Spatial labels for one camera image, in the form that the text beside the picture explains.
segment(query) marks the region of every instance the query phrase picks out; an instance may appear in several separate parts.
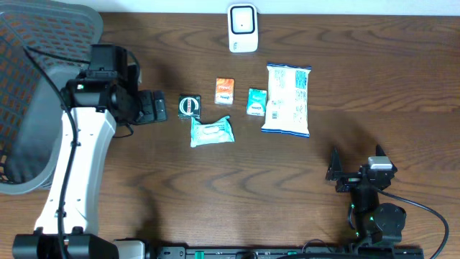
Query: small orange box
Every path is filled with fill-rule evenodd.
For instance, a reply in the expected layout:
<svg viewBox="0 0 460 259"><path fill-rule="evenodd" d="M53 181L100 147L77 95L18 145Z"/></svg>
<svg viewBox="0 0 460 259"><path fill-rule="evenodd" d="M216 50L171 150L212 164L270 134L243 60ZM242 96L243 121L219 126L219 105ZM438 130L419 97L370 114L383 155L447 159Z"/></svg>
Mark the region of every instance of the small orange box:
<svg viewBox="0 0 460 259"><path fill-rule="evenodd" d="M216 79L216 104L233 104L235 80L230 78Z"/></svg>

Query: snack bag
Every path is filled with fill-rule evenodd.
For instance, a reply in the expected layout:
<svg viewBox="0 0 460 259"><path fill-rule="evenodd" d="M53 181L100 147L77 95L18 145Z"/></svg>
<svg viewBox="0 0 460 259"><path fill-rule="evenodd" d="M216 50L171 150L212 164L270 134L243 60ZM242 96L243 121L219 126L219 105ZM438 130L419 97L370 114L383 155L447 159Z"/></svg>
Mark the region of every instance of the snack bag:
<svg viewBox="0 0 460 259"><path fill-rule="evenodd" d="M263 132L310 137L307 120L311 67L268 63L268 103Z"/></svg>

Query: teal wet wipes package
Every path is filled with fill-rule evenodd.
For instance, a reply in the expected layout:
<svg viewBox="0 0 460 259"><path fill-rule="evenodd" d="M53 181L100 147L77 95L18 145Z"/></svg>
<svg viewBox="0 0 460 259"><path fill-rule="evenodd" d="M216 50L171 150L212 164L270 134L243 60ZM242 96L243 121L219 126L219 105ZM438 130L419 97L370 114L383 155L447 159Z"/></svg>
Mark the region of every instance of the teal wet wipes package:
<svg viewBox="0 0 460 259"><path fill-rule="evenodd" d="M249 115L264 116L267 103L267 91L250 89L247 99L246 113Z"/></svg>
<svg viewBox="0 0 460 259"><path fill-rule="evenodd" d="M263 132L310 137L308 74L311 67L268 63L268 102Z"/></svg>
<svg viewBox="0 0 460 259"><path fill-rule="evenodd" d="M225 116L213 124L201 124L197 119L192 117L192 129L190 130L192 140L190 146L196 147L206 144L235 142L229 118L230 116Z"/></svg>

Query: green package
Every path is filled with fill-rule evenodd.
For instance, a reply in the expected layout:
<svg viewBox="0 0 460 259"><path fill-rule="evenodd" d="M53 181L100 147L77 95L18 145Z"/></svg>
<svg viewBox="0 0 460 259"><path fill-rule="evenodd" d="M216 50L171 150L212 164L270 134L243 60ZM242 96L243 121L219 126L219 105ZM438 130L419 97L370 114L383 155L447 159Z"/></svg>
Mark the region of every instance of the green package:
<svg viewBox="0 0 460 259"><path fill-rule="evenodd" d="M250 89L247 99L246 113L249 115L265 116L265 104L267 103L267 91Z"/></svg>

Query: wooden table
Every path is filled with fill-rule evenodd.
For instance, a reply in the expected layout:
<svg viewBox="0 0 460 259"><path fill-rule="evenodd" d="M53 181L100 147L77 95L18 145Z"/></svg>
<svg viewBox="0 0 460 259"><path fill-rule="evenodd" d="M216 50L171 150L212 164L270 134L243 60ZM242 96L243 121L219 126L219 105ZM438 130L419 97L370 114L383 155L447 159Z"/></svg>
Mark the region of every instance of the wooden table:
<svg viewBox="0 0 460 259"><path fill-rule="evenodd" d="M356 170L383 146L400 169L389 192L448 220L442 258L460 257L460 18L260 15L259 49L232 54L226 16L102 14L102 42L133 50L142 88L166 93L169 120L113 140L101 186L100 236L190 246L300 246L352 237L347 194L324 180L333 145ZM267 62L312 65L310 139L262 134L246 115L248 88L267 88ZM216 77L234 78L232 106L213 102ZM202 96L202 122L231 116L235 143L190 148L181 93ZM47 196L0 196L0 257L31 233ZM408 213L404 245L431 256L443 237L432 214Z"/></svg>

